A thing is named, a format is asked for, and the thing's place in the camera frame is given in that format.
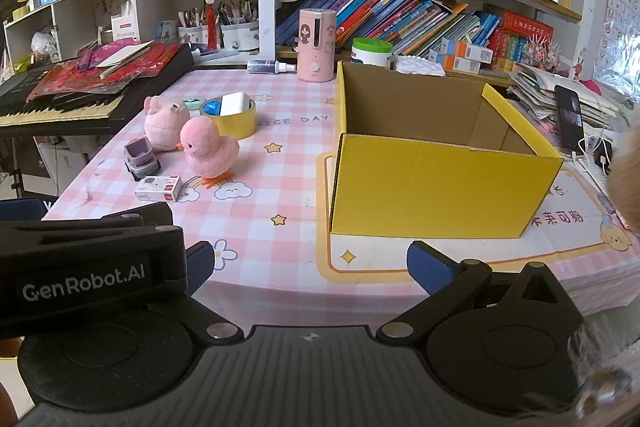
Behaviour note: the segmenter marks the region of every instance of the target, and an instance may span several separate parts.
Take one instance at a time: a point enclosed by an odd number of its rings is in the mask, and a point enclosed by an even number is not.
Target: green lid
[[[356,37],[353,39],[352,48],[371,53],[391,53],[391,42],[379,39],[367,39],[366,37]]]

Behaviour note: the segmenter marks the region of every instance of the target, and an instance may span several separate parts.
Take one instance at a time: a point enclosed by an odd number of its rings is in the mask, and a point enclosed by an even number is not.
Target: silver screw
[[[228,339],[238,333],[238,327],[228,322],[218,322],[207,328],[207,334],[214,339]]]
[[[389,322],[382,326],[382,332],[392,339],[404,339],[414,333],[414,328],[406,322]]]

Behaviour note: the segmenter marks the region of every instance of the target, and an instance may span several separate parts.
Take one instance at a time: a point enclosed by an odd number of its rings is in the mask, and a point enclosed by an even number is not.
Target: pink appliance
[[[328,82],[334,77],[335,11],[300,10],[298,78]]]

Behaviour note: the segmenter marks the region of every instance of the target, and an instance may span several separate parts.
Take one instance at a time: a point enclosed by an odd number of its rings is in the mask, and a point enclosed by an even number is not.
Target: smartphone
[[[566,87],[556,86],[556,103],[558,104],[558,127],[560,131],[560,147],[582,155],[578,142],[584,138],[582,128],[582,112],[578,93]]]

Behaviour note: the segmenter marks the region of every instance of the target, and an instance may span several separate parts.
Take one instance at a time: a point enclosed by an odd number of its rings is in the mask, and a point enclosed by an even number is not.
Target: tablecloth
[[[187,247],[204,239],[216,250],[216,269],[195,296],[245,330],[253,324],[377,327],[425,297],[414,282],[363,277],[344,283],[321,275],[317,247],[327,243],[321,210],[329,183],[325,172],[316,174],[334,148],[334,88],[333,82],[309,84],[294,74],[193,71],[163,94],[185,100],[242,90],[256,102],[256,132],[240,142],[228,180],[210,186],[189,170],[183,152],[158,155],[160,174],[184,181],[171,208]],[[143,136],[144,117],[137,115],[110,140],[46,219],[100,217],[142,204],[123,154],[129,140]],[[543,224],[545,217],[539,218]],[[583,313],[626,305],[640,293],[640,247],[630,233],[625,237],[625,251],[600,248],[546,259]],[[439,246],[446,250],[444,243]],[[471,247],[466,257],[473,256]],[[540,253],[546,253],[542,245]]]

